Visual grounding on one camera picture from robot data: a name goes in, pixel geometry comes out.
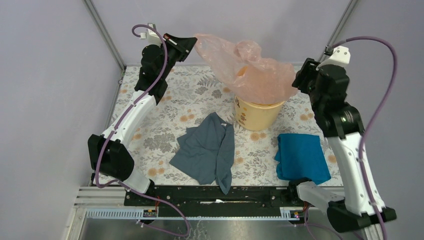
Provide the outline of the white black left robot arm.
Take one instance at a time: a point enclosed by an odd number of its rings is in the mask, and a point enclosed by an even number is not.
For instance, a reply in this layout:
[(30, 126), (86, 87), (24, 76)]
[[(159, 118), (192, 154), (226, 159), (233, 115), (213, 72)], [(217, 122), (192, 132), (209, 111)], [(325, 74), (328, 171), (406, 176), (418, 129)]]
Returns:
[(125, 110), (101, 134), (88, 139), (88, 152), (95, 177), (100, 174), (135, 190), (136, 199), (144, 206), (152, 204), (155, 192), (152, 181), (140, 170), (127, 148), (137, 128), (165, 95), (166, 79), (177, 62), (183, 62), (194, 48), (196, 37), (164, 34), (160, 44), (150, 44), (141, 51), (141, 68), (132, 97)]

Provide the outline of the pink plastic trash bag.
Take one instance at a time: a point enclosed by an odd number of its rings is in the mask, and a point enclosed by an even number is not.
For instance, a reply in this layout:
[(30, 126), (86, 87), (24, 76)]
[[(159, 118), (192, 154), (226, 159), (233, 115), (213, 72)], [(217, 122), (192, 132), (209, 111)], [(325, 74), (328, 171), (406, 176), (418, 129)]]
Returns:
[(287, 101), (297, 94), (291, 63), (261, 56), (252, 40), (232, 43), (211, 34), (196, 34), (195, 50), (215, 77), (242, 100), (259, 105)]

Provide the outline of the yellow plastic trash bin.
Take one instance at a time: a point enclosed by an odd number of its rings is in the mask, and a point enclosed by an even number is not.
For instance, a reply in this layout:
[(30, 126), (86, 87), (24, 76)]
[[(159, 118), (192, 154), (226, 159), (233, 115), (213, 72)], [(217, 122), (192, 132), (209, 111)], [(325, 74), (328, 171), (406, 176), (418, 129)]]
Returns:
[(235, 96), (235, 120), (247, 130), (265, 130), (276, 121), (284, 103), (282, 101), (276, 104), (256, 104)]

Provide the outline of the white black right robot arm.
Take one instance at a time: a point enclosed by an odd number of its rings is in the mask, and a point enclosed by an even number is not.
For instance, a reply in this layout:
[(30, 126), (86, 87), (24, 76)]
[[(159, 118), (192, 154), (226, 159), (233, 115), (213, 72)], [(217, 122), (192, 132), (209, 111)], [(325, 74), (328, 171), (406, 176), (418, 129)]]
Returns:
[(339, 233), (353, 232), (394, 221), (396, 211), (385, 205), (375, 186), (366, 150), (361, 145), (364, 126), (359, 111), (346, 102), (350, 79), (338, 65), (321, 65), (307, 58), (292, 86), (307, 94), (314, 118), (337, 160), (344, 195), (338, 195), (304, 177), (290, 181), (287, 201), (307, 202), (326, 213)]

